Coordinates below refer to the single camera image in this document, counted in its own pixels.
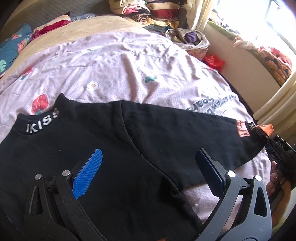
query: red plastic bag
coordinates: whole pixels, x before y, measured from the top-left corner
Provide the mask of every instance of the red plastic bag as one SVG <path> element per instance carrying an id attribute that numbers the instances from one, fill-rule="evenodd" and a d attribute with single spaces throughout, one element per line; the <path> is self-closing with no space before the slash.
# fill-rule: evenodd
<path id="1" fill-rule="evenodd" d="M 223 66 L 225 64 L 225 61 L 220 60 L 215 54 L 205 57 L 204 62 L 207 66 L 218 70 L 218 72 L 223 69 Z"/>

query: dark blue gripper pad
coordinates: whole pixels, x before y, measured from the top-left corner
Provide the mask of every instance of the dark blue gripper pad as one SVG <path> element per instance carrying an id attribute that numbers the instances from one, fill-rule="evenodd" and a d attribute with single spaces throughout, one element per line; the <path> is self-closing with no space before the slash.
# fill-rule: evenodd
<path id="1" fill-rule="evenodd" d="M 76 200 L 87 191 L 89 184 L 102 164 L 102 160 L 102 151 L 97 149 L 74 178 L 72 192 Z"/>
<path id="2" fill-rule="evenodd" d="M 196 151 L 195 161 L 213 195 L 219 198 L 223 197 L 225 169 L 221 165 L 217 167 L 218 163 L 216 164 L 203 148 L 199 148 Z"/>

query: wall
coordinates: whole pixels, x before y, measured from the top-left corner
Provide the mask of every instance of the wall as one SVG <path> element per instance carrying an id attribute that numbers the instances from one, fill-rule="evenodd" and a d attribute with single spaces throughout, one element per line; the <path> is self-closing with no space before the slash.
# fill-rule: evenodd
<path id="1" fill-rule="evenodd" d="M 251 53 L 242 48 L 233 48 L 231 41 L 210 25 L 206 25 L 203 33 L 211 44 L 207 55 L 215 53 L 226 62 L 221 74 L 252 111 L 257 111 L 280 88 L 276 80 Z"/>

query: human hand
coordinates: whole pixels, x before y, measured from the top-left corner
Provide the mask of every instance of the human hand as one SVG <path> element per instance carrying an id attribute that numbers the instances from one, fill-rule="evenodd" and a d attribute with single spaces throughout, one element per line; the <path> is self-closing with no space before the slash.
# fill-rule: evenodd
<path id="1" fill-rule="evenodd" d="M 271 172 L 272 173 L 270 175 L 270 182 L 267 183 L 267 185 L 266 185 L 266 191 L 267 191 L 268 196 L 270 196 L 272 193 L 275 192 L 275 182 L 278 179 L 278 175 L 276 174 L 276 171 L 277 171 L 276 162 L 273 161 L 271 163 Z M 289 200 L 291 198 L 291 183 L 290 183 L 290 181 L 286 180 L 283 177 L 283 178 L 281 178 L 280 184 L 282 185 L 281 188 L 284 191 L 284 196 L 271 214 L 272 227 L 275 227 L 276 225 L 279 224 L 280 219 L 284 215 L 284 213 L 287 209 Z"/>

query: window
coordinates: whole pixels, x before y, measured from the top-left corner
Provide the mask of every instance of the window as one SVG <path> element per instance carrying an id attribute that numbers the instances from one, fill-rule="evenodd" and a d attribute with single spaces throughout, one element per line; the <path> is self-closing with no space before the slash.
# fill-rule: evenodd
<path id="1" fill-rule="evenodd" d="M 222 24 L 256 47 L 275 47 L 296 67 L 296 23 L 278 0 L 219 0 L 215 10 Z"/>

